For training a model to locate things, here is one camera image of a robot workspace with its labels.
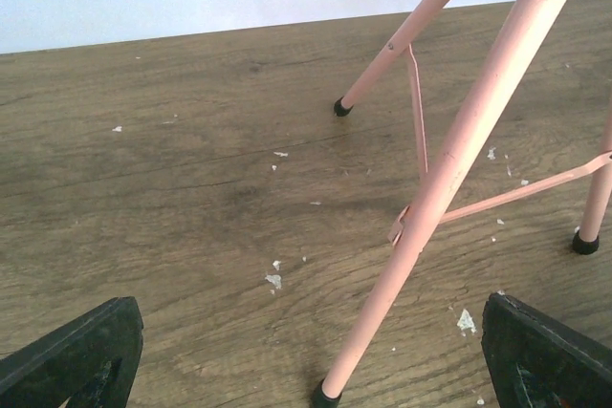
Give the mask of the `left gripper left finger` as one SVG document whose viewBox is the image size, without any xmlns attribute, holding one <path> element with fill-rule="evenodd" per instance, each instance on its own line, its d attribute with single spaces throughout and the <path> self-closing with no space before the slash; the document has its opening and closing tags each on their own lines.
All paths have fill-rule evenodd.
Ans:
<svg viewBox="0 0 612 408">
<path fill-rule="evenodd" d="M 1 359 L 3 407 L 124 407 L 143 322 L 133 296 L 112 298 Z"/>
</svg>

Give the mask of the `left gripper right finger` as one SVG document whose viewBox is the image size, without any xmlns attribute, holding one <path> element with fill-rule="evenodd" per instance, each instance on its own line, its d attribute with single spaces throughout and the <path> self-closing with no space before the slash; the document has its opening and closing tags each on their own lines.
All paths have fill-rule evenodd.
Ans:
<svg viewBox="0 0 612 408">
<path fill-rule="evenodd" d="M 611 349 L 510 295 L 489 296 L 481 346 L 501 407 L 611 405 Z"/>
</svg>

